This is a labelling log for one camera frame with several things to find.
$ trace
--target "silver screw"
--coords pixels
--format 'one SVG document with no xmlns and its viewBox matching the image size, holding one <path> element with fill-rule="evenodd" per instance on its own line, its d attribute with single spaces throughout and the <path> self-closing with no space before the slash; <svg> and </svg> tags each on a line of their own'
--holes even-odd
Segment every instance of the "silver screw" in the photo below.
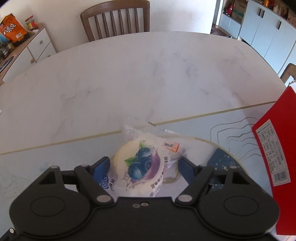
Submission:
<svg viewBox="0 0 296 241">
<path fill-rule="evenodd" d="M 132 205 L 132 207 L 134 207 L 134 208 L 139 208 L 139 207 L 141 207 L 141 205 L 138 204 L 138 203 L 134 203 L 134 204 Z"/>
<path fill-rule="evenodd" d="M 178 196 L 178 199 L 181 202 L 190 202 L 192 200 L 192 197 L 187 194 L 182 194 L 182 195 Z"/>
<path fill-rule="evenodd" d="M 147 207 L 147 206 L 149 206 L 149 203 L 147 203 L 147 202 L 142 202 L 142 203 L 141 203 L 141 206 L 143 206 L 143 207 Z"/>
<path fill-rule="evenodd" d="M 99 196 L 97 196 L 96 200 L 98 202 L 109 202 L 109 201 L 111 201 L 111 197 L 108 195 L 99 195 Z"/>
</svg>

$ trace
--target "orange snack bag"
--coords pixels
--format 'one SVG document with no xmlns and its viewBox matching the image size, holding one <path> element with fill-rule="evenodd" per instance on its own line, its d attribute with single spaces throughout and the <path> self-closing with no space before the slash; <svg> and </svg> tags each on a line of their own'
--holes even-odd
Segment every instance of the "orange snack bag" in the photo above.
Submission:
<svg viewBox="0 0 296 241">
<path fill-rule="evenodd" d="M 0 23 L 0 31 L 12 43 L 22 41 L 25 35 L 27 35 L 27 31 L 12 13 L 7 15 Z"/>
</svg>

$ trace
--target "blueberry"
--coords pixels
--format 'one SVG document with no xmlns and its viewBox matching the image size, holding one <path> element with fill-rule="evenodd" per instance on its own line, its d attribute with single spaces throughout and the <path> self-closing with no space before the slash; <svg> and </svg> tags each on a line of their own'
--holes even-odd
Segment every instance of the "blueberry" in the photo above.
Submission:
<svg viewBox="0 0 296 241">
<path fill-rule="evenodd" d="M 128 175 L 133 180 L 140 180 L 144 175 L 141 172 L 141 163 L 134 162 L 128 168 Z"/>
<path fill-rule="evenodd" d="M 145 157 L 141 161 L 141 172 L 145 175 L 151 167 L 151 157 Z"/>
<path fill-rule="evenodd" d="M 141 148 L 137 153 L 139 162 L 141 162 L 143 158 L 149 157 L 149 156 L 151 156 L 151 150 L 148 147 Z"/>
</svg>

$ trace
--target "brown chair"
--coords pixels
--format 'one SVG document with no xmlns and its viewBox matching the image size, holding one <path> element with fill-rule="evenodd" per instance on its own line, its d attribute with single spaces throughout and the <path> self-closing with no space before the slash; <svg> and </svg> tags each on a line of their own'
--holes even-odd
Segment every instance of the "brown chair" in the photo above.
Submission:
<svg viewBox="0 0 296 241">
<path fill-rule="evenodd" d="M 296 66 L 292 63 L 289 63 L 287 65 L 287 67 L 285 68 L 284 72 L 281 75 L 281 80 L 284 82 L 284 84 L 287 82 L 290 76 L 296 79 Z"/>
<path fill-rule="evenodd" d="M 103 23 L 104 23 L 104 29 L 107 37 L 110 37 L 109 29 L 107 25 L 107 20 L 105 13 L 110 12 L 111 16 L 111 25 L 113 30 L 113 35 L 117 36 L 114 16 L 112 11 L 118 10 L 118 17 L 119 17 L 119 26 L 120 26 L 120 33 L 121 35 L 124 34 L 123 29 L 123 21 L 122 21 L 122 15 L 121 15 L 121 9 L 126 10 L 126 18 L 127 18 L 127 26 L 128 26 L 128 33 L 131 34 L 131 18 L 129 15 L 129 8 L 133 8 L 135 11 L 135 27 L 136 27 L 136 33 L 139 32 L 139 21 L 138 21 L 138 13 L 137 8 L 143 8 L 143 19 L 144 19 L 144 32 L 149 32 L 150 30 L 150 3 L 146 0 L 114 0 L 109 2 L 103 2 L 100 4 L 97 4 L 95 6 L 92 6 L 88 8 L 87 10 L 83 11 L 80 14 L 80 18 L 83 24 L 83 27 L 85 29 L 86 35 L 89 39 L 89 41 L 94 41 L 94 35 L 92 33 L 90 24 L 89 24 L 89 18 L 95 17 L 96 22 L 96 29 L 99 34 L 99 39 L 102 39 L 102 32 L 100 29 L 99 21 L 97 15 L 102 14 L 103 15 Z"/>
</svg>

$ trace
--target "marble table top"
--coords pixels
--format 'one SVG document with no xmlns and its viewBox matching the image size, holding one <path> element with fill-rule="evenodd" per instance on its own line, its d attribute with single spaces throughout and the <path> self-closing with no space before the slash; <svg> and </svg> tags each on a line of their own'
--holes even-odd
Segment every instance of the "marble table top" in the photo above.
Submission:
<svg viewBox="0 0 296 241">
<path fill-rule="evenodd" d="M 273 102 L 285 89 L 247 44 L 188 32 L 128 34 L 55 54 L 0 87 L 0 154 Z"/>
</svg>

